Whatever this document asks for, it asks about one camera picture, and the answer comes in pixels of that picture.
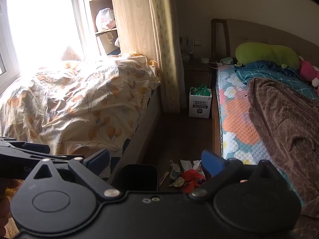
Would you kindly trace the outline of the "red plastic bag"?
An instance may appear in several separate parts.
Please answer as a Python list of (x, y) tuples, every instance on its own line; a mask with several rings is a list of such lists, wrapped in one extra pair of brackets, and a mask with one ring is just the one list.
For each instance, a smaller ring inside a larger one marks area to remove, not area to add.
[(187, 170), (181, 174), (181, 178), (184, 180), (182, 185), (182, 192), (187, 194), (192, 192), (197, 187), (206, 183), (206, 178), (204, 175), (200, 174), (194, 169)]

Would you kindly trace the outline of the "pale tissue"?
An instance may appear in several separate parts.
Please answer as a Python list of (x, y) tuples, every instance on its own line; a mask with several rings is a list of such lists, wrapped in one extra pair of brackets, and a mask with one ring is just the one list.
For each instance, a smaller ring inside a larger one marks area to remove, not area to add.
[(182, 187), (185, 183), (185, 180), (182, 177), (178, 177), (171, 185), (173, 187)]

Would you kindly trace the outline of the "white green snack wrapper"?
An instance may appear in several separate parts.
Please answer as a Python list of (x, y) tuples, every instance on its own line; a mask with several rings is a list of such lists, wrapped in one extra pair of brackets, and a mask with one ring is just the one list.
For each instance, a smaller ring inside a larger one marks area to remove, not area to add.
[(195, 160), (193, 161), (193, 170), (196, 170), (200, 175), (202, 175), (203, 177), (205, 177), (204, 171), (202, 169), (202, 165), (201, 165), (201, 160)]

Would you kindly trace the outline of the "white paper sheet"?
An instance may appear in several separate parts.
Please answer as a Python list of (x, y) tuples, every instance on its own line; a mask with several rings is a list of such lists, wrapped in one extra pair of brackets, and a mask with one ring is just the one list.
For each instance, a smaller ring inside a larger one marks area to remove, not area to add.
[(180, 160), (180, 162), (184, 171), (188, 171), (193, 168), (192, 162), (189, 160)]

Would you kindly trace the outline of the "dark teal trash bin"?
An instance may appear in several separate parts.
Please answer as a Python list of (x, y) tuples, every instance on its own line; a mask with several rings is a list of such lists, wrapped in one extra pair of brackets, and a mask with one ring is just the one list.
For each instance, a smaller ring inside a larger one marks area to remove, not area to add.
[(117, 172), (112, 186), (123, 193), (156, 192), (159, 188), (159, 172), (152, 165), (126, 165)]

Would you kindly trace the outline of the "floral teal bedspread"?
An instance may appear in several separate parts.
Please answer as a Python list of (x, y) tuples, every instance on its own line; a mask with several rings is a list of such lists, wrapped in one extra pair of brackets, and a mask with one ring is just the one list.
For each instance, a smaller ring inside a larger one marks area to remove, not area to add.
[(221, 126), (221, 155), (237, 158), (244, 164), (270, 160), (270, 156), (249, 118), (247, 86), (235, 73), (233, 65), (217, 70), (217, 103)]

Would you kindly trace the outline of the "small printed card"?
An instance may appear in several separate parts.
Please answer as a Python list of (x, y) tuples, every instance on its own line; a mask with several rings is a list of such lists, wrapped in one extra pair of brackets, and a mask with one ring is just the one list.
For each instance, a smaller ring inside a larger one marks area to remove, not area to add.
[(170, 172), (169, 171), (166, 171), (165, 173), (164, 173), (164, 175), (160, 178), (160, 180), (159, 180), (159, 186), (161, 186), (162, 184), (163, 184), (163, 182), (165, 181), (165, 179), (168, 177), (168, 175), (170, 174)]

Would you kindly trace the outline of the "floral orange duvet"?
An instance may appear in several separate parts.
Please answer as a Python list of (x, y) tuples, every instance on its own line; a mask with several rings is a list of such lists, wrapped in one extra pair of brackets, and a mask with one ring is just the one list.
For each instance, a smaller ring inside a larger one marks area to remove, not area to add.
[(120, 157), (159, 85), (157, 63), (136, 53), (42, 67), (1, 94), (1, 136), (46, 144), (53, 155)]

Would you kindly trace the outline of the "white cardboard box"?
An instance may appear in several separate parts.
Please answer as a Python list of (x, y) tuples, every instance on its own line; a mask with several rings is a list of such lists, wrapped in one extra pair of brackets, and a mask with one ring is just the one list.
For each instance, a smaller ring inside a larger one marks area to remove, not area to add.
[(189, 117), (208, 119), (212, 104), (212, 92), (210, 96), (193, 96), (189, 93)]

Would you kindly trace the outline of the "green plastic bag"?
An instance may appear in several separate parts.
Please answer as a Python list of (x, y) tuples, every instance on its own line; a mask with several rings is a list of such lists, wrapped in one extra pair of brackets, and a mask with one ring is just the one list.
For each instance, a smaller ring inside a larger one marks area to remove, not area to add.
[(206, 96), (209, 97), (210, 96), (210, 91), (207, 88), (206, 84), (203, 84), (201, 86), (198, 87), (192, 87), (190, 89), (190, 94), (193, 96)]

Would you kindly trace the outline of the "green plush pillow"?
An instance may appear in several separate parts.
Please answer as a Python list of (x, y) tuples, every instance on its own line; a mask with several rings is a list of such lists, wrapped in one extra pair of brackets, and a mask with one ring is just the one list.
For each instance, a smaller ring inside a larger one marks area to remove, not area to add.
[(242, 43), (235, 49), (235, 57), (242, 65), (257, 61), (273, 62), (278, 66), (286, 65), (288, 68), (300, 68), (297, 53), (286, 46), (270, 45), (266, 43)]

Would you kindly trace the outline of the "teal checked quilt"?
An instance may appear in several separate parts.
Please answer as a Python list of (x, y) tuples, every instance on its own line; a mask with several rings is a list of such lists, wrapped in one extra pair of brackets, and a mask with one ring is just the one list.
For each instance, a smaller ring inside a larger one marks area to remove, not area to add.
[(235, 73), (243, 84), (248, 84), (253, 78), (273, 79), (296, 90), (311, 99), (318, 100), (316, 90), (311, 83), (303, 81), (299, 72), (290, 68), (282, 68), (274, 62), (256, 61), (246, 66), (235, 66)]

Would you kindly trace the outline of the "white bag on shelf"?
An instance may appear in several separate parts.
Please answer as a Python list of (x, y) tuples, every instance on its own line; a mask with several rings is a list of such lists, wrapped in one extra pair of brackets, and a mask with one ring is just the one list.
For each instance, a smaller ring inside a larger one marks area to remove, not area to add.
[(111, 30), (116, 27), (113, 9), (104, 8), (97, 13), (95, 24), (98, 32)]

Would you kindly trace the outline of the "beige patterned curtain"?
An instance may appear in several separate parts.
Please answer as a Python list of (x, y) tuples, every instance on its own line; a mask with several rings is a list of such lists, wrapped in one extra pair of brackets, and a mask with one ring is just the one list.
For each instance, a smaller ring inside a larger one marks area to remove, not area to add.
[(166, 112), (179, 112), (178, 34), (175, 32), (174, 7), (171, 0), (149, 0), (151, 20), (160, 68), (161, 99)]

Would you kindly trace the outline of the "wooden bed frame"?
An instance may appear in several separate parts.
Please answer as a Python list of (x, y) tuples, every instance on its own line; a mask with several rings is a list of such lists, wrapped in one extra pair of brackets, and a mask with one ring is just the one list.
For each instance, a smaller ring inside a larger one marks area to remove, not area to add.
[[(318, 67), (318, 45), (290, 34), (257, 23), (241, 20), (212, 19), (211, 21), (211, 55), (218, 70), (221, 65), (238, 66), (235, 49), (242, 43), (257, 42), (270, 45), (282, 45), (293, 49), (298, 57)], [(216, 85), (213, 89), (213, 152), (221, 157), (221, 126)]]

